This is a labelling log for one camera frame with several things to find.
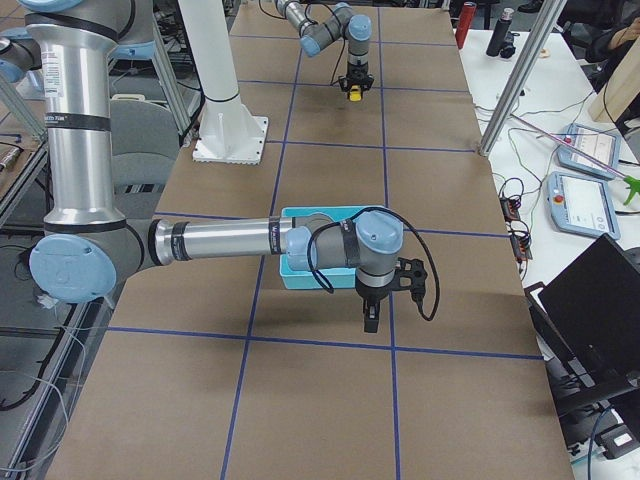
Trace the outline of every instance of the person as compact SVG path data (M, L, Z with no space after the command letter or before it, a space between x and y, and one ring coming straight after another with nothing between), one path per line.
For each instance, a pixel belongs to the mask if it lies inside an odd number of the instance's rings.
M529 0L518 7L518 11L522 13L538 13L542 8L544 0Z
M613 28L593 39L587 49L585 59L591 63L606 61L600 72L590 77L596 92L602 90L609 81L614 70L631 49L633 42L640 36L640 8L635 9L626 19ZM640 117L640 95L629 105L627 111L616 122L622 126L626 120Z

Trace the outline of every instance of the label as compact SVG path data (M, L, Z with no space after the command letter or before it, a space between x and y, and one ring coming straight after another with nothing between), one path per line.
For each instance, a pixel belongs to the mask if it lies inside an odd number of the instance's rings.
M631 440L633 440L633 438L631 438L631 435L629 435L628 433L623 433L618 438L616 438L613 443L615 443L616 446L621 447L625 443L629 443Z
M42 52L42 76L44 77L44 96L62 98L62 69L60 58L55 52Z

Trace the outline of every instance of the black band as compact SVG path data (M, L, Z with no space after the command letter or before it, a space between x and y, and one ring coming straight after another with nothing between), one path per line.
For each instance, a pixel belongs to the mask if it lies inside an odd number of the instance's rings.
M96 130L98 132L111 131L111 120L109 118L82 115L80 113L47 112L44 116L44 124L47 128Z
M340 222L340 232L342 232L342 243L346 257L346 266L355 268L360 265L360 245L356 234L356 225L353 220L347 218Z
M184 244L184 231L187 229L187 225L189 222L176 223L171 231L171 253L173 253L173 258L179 262L191 260Z
M138 268L136 268L136 272L139 272L140 267L144 263L144 243L142 241L142 238L140 238L140 235L138 235L138 232L136 232L134 228L128 223L127 223L127 230L129 230L129 232L131 232L131 234L138 241L138 247L140 248L140 262L138 263Z
M238 90L238 91L236 92L236 94L235 94L233 97L229 97L229 98L226 98L226 99L224 99L224 100L216 100L216 99L214 99L214 98L209 98L209 97L207 97L206 95L204 96L204 98L206 98L206 99L207 99L207 100L209 100L210 102L215 102L215 103L226 103L226 102L230 102L231 100L233 100L234 98L236 98L238 95L240 95L240 90Z
M162 262L158 257L158 250L156 250L156 231L158 230L158 224L160 220L154 220L149 225L149 233L147 234L147 249L149 250L149 256L156 266L161 267Z
M58 25L60 27L77 28L79 30L97 33L98 35L107 37L114 42L118 41L118 32L109 27L105 27L104 25L90 22L88 20L58 15L57 13L30 13L25 15L24 21L26 25L50 24Z
M136 0L129 0L129 4L131 5L129 10L129 20L122 31L118 33L118 38L123 38L127 33L129 33L129 31L131 31L131 27L133 27L133 22L136 21Z
M113 232L126 228L126 220L119 220L111 223L90 223L88 225L59 225L56 223L45 223L44 229L49 233L102 233Z
M39 60L37 60L36 57L33 56L33 53L31 53L31 50L29 50L27 47L22 45L20 42L12 42L11 44L20 47L24 52L27 53L27 55L29 55L29 58L31 59L31 63L33 65L38 65Z
M280 217L269 217L269 248L271 255L281 255L280 246Z

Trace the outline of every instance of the electronic component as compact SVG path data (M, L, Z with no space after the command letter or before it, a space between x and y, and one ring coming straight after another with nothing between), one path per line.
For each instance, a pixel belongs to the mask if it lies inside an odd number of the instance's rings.
M547 180L551 218L563 232L620 238L613 203L604 180L553 172Z
M572 123L567 127L565 141L613 168L618 166L620 157L619 135ZM613 173L594 165L585 157L571 152L568 148L560 147L558 149L558 162L560 165L572 170L578 170L605 180L613 180L615 178Z

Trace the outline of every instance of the grid line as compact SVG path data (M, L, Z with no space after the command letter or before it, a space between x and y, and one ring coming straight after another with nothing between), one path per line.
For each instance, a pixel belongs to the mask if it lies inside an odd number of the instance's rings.
M533 360L542 361L541 355L531 355L526 353L508 353L508 352L482 352L476 350L453 350L442 348L422 348L407 347L402 345L376 345L373 343L353 343L353 342L337 342L331 340L309 340L304 338L283 338L283 337L266 337L257 335L233 335L227 333L215 332L197 332L197 331L181 331L181 330L163 330L157 328L139 328L139 327L116 327L107 328L108 331L115 333L139 333L142 335L163 335L178 337L195 337L195 338L215 338L220 340L250 340L258 343L278 343L289 345L309 345L316 347L335 347L347 348L352 350L381 350L391 352L417 353L424 355L451 355L456 357L482 357L509 360Z
M257 83L266 85L299 85L301 87L322 87L322 88L336 88L334 85L327 85L324 83L308 83L308 82L285 82L282 80L252 80L244 79L238 80L238 83ZM420 88L420 87L378 87L372 86L371 90L395 90L395 91L407 91L407 92L432 92L432 93L470 93L469 90L455 89L455 88Z
M382 41L382 18L380 9L378 15L378 39ZM382 62L382 46L378 48L380 63L380 117L382 123L382 161L384 166L384 206L389 208L389 171L387 165L387 130L384 115L384 70ZM400 414L398 406L398 371L396 364L396 332L393 312L393 292L389 294L389 338L391 342L391 404L393 409L393 451L396 467L396 480L402 478L402 457L400 455Z
M339 148L370 148L373 150L400 150L412 152L447 152L447 153L476 153L472 148L443 148L443 147L392 147L380 145L356 145L350 143L322 143L307 142L304 140L267 140L267 143L282 143L285 145L310 145L316 147L339 147Z
M205 215L199 213L185 213L185 212L155 212L155 215L163 215L167 217L182 217L182 218L200 218L208 220L250 220L249 217L224 217L220 215ZM419 233L430 233L433 235L456 235L461 237L487 237L487 238L509 238L507 233L490 233L490 232L463 232L459 230L436 230L429 228L416 228Z
M274 35L247 35L247 34L229 34L231 38L257 38L261 40L296 40L299 41L299 37L288 36L274 36ZM455 43L438 43L438 42L397 42L397 41L380 41L370 40L369 43L378 45L419 45L423 47L458 47Z
M295 74L296 81L300 73L301 63L302 63L302 50L300 50L300 52L298 53L298 62L296 65L296 74ZM289 126L291 125L291 115L293 113L293 103L295 101L295 95L296 95L296 86L294 84L293 89L291 91L291 102L289 104L287 123L284 129L284 140L287 139L287 136L289 134ZM273 210L275 209L276 199L278 197L278 187L280 186L280 175L282 173L282 165L284 163L285 150L286 150L286 144L282 146L282 150L280 151L280 160L278 162L278 172L276 174L275 185L273 187L273 197L271 199L271 207L269 209L269 215L273 214ZM240 395L242 393L242 385L244 383L244 372L247 366L247 358L249 357L249 348L251 346L251 341L252 341L253 324L255 322L256 310L258 307L258 298L260 297L260 286L262 284L264 262L265 262L265 257L262 256L262 258L260 259L260 268L258 270L258 278L256 279L256 288L253 294L253 305L251 306L251 315L249 317L249 325L247 326L247 337L244 344L244 351L242 353L242 362L240 364L240 372L238 374L238 384L236 386L236 395L233 401L233 409L231 411L231 421L229 423L229 431L227 434L227 444L225 446L224 460L222 463L222 469L220 471L220 480L224 480L226 478L227 468L229 466L229 457L231 455L231 448L233 446L233 435L235 432L235 424L238 417L238 408L240 405Z

